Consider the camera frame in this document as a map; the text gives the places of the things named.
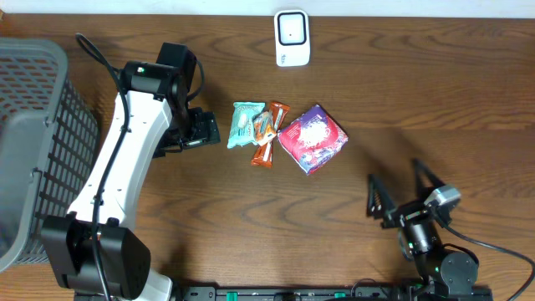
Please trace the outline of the pink purple pad package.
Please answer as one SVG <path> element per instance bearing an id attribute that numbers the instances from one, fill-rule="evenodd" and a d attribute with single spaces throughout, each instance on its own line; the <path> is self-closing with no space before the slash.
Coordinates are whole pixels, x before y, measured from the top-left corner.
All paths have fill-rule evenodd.
<path id="1" fill-rule="evenodd" d="M 314 105 L 278 132 L 282 148 L 307 175 L 325 165 L 349 137 L 320 105 Z"/>

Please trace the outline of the orange red snack bar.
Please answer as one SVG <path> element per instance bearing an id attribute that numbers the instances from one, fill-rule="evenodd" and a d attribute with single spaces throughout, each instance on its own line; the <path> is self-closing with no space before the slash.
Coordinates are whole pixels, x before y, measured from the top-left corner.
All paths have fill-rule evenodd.
<path id="1" fill-rule="evenodd" d="M 277 131 L 277 134 L 289 110 L 290 107 L 288 105 L 280 102 L 272 102 L 270 104 L 268 111 L 271 111 L 273 114 L 274 129 Z M 258 148 L 251 159 L 252 166 L 264 166 L 268 168 L 273 166 L 273 140 L 276 137 L 277 135 L 266 145 L 258 145 Z"/>

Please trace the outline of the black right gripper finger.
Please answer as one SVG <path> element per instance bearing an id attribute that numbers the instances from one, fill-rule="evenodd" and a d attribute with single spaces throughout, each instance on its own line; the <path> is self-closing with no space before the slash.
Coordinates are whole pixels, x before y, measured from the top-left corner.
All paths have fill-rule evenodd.
<path id="1" fill-rule="evenodd" d="M 421 160 L 411 161 L 415 173 L 415 194 L 419 200 L 425 200 L 435 189 L 445 183 Z"/>
<path id="2" fill-rule="evenodd" d="M 366 214 L 373 218 L 388 218 L 396 209 L 395 203 L 379 177 L 368 175 Z"/>

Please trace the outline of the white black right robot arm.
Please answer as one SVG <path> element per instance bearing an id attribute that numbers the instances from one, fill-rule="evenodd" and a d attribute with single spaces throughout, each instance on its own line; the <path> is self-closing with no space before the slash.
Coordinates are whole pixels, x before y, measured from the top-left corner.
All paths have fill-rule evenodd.
<path id="1" fill-rule="evenodd" d="M 467 298 L 474 294 L 479 261 L 463 247 L 444 244 L 436 225 L 447 227 L 461 193 L 446 184 L 422 161 L 414 159 L 415 200 L 397 206 L 379 177 L 368 176 L 366 214 L 381 220 L 384 229 L 396 228 L 407 260 L 416 265 L 422 287 L 413 294 Z"/>

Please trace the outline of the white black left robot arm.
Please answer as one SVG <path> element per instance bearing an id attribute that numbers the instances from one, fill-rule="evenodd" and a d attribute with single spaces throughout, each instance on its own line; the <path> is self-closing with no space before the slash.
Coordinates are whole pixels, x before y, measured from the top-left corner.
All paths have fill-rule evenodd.
<path id="1" fill-rule="evenodd" d="M 220 140 L 215 115 L 191 107 L 202 71 L 190 49 L 164 43 L 153 63 L 113 71 L 114 119 L 82 191 L 63 217 L 48 216 L 41 241 L 58 285 L 78 300 L 176 300 L 171 278 L 150 266 L 134 234 L 140 189 L 153 159 Z"/>

